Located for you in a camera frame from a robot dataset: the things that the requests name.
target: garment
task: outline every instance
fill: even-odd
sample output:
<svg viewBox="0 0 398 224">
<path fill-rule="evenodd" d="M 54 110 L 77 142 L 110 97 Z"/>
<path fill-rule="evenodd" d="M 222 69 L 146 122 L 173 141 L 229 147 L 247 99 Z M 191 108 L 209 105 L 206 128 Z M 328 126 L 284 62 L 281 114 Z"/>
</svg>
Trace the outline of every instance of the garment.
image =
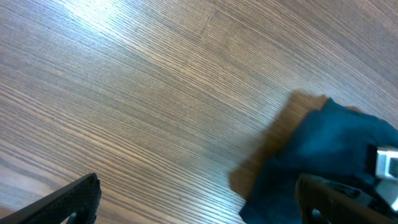
<svg viewBox="0 0 398 224">
<path fill-rule="evenodd" d="M 248 224 L 301 223 L 294 199 L 299 173 L 373 181 L 365 170 L 368 150 L 375 146 L 398 147 L 398 131 L 386 121 L 329 99 L 321 110 L 304 117 L 281 153 L 265 162 L 240 216 Z"/>
</svg>

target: crumpled cloth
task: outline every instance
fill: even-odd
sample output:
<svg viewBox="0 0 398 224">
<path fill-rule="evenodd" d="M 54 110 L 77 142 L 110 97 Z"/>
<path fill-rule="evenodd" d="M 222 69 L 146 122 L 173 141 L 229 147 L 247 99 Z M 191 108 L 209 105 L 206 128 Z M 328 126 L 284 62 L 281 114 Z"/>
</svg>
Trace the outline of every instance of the crumpled cloth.
<svg viewBox="0 0 398 224">
<path fill-rule="evenodd" d="M 398 148 L 398 131 L 330 98 L 321 110 L 304 117 L 281 153 L 265 162 L 239 214 L 247 224 L 302 223 L 294 199 L 299 173 L 355 176 L 371 182 L 375 177 L 365 171 L 367 151 L 379 146 Z"/>
</svg>

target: dark teal cloth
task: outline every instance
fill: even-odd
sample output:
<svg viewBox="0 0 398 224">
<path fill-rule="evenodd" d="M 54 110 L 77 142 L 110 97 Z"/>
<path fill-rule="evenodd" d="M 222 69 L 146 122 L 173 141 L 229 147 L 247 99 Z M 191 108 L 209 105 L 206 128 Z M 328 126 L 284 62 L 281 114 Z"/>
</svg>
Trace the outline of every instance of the dark teal cloth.
<svg viewBox="0 0 398 224">
<path fill-rule="evenodd" d="M 398 131 L 386 121 L 329 99 L 321 110 L 304 117 L 280 154 L 265 162 L 240 216 L 248 224 L 301 223 L 294 199 L 299 173 L 372 181 L 374 176 L 365 172 L 368 146 L 398 147 Z"/>
</svg>

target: cloth fold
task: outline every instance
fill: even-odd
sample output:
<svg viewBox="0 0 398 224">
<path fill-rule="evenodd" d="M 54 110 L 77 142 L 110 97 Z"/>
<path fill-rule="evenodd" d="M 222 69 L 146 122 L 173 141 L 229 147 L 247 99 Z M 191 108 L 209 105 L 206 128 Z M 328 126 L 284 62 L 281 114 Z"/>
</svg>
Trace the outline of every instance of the cloth fold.
<svg viewBox="0 0 398 224">
<path fill-rule="evenodd" d="M 267 160 L 240 216 L 248 224 L 301 223 L 295 182 L 301 172 L 375 179 L 366 172 L 368 150 L 398 147 L 398 131 L 388 122 L 335 103 L 309 112 L 283 150 Z"/>
</svg>

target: wooden surface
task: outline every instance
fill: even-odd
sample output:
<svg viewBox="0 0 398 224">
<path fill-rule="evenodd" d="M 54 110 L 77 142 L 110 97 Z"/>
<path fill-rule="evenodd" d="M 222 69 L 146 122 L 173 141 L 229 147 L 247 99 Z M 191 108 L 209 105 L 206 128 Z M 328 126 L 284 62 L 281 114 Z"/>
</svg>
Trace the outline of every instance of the wooden surface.
<svg viewBox="0 0 398 224">
<path fill-rule="evenodd" d="M 395 0 L 0 1 L 0 215 L 89 172 L 97 223 L 240 223 L 330 96 L 398 127 Z"/>
</svg>

